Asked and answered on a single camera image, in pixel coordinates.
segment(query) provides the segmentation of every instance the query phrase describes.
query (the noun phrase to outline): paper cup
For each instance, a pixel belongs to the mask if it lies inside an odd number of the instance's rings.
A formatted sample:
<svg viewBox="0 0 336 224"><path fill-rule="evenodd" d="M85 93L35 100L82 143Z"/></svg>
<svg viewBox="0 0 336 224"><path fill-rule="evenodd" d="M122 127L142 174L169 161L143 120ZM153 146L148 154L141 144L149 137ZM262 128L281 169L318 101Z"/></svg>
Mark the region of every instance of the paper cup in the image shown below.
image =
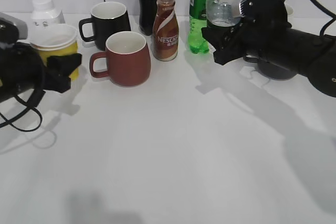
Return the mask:
<svg viewBox="0 0 336 224"><path fill-rule="evenodd" d="M287 15L288 15L288 22L293 25L293 19L294 19L294 9L285 3Z"/></svg>
<svg viewBox="0 0 336 224"><path fill-rule="evenodd" d="M77 30L66 24L52 25L36 30L31 36L30 44L38 51L46 65L50 56L66 56L78 52ZM70 78L73 81L78 76L79 69L77 68Z"/></svg>

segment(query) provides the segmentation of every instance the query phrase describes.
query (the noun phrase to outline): green bottle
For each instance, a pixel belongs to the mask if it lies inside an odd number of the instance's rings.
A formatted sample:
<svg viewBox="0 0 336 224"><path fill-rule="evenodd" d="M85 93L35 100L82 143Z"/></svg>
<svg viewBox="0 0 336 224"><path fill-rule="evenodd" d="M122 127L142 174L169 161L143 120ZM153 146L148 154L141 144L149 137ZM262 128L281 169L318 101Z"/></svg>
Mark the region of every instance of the green bottle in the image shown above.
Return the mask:
<svg viewBox="0 0 336 224"><path fill-rule="evenodd" d="M206 27L206 0L190 0L190 33L188 44L191 52L209 52L208 42L203 39L201 29Z"/></svg>

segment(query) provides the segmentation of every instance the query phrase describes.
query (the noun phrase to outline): white table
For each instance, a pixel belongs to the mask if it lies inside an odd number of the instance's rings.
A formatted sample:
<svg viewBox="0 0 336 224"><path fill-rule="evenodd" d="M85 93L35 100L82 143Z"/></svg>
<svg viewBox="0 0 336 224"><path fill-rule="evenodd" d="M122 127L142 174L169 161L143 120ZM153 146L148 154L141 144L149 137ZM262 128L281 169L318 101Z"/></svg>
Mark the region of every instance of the white table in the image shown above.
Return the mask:
<svg viewBox="0 0 336 224"><path fill-rule="evenodd" d="M318 33L325 22L294 25ZM145 84L93 79L97 49L81 46L73 89L38 107L43 128L0 130L0 223L336 223L336 99L301 76L270 81L242 60L193 55L187 17L179 24L178 57L152 59ZM0 106L8 117L19 109Z"/></svg>

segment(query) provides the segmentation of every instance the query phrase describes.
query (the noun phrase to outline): dark cup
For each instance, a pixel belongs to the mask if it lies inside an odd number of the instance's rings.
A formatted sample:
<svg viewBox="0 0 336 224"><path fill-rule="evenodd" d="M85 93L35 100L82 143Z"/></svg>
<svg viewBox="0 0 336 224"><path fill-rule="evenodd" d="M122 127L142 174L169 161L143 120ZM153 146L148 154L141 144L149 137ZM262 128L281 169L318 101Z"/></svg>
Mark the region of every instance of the dark cup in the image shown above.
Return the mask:
<svg viewBox="0 0 336 224"><path fill-rule="evenodd" d="M83 25L92 23L93 36L83 34ZM98 49L105 51L106 40L120 31L130 31L131 25L125 5L118 2L103 2L91 9L91 18L79 22L79 34L83 41L95 41Z"/></svg>

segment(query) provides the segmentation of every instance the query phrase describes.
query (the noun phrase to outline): white bottle cap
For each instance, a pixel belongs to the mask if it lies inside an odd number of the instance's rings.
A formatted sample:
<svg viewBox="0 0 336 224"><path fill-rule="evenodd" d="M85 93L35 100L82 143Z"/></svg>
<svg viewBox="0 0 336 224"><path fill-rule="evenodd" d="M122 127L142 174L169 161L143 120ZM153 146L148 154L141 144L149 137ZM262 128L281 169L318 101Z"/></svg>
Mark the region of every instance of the white bottle cap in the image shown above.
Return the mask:
<svg viewBox="0 0 336 224"><path fill-rule="evenodd" d="M53 0L33 0L34 10L47 11L55 8Z"/></svg>

